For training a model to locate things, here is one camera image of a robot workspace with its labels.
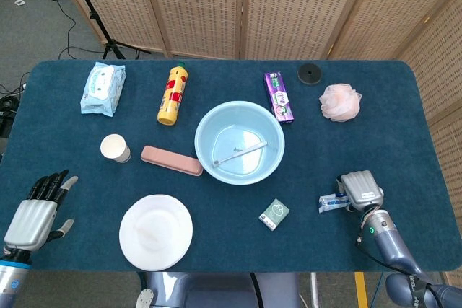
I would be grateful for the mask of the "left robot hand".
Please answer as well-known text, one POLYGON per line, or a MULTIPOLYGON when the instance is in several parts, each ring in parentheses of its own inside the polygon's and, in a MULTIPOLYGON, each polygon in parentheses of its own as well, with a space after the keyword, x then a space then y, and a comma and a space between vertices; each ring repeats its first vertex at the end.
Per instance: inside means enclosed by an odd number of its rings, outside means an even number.
POLYGON ((53 173, 40 178, 19 204, 4 236, 4 252, 36 252, 45 243, 64 237, 74 225, 72 218, 53 230, 61 204, 78 181, 77 176, 67 178, 69 171, 53 173))

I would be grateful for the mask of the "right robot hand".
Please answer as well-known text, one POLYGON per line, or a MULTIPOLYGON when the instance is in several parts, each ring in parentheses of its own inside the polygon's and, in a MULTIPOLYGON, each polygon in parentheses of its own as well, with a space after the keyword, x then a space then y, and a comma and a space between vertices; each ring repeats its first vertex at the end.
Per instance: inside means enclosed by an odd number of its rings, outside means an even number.
POLYGON ((365 212, 383 205, 383 190, 376 183, 371 171, 350 172, 339 175, 337 180, 355 210, 365 212))

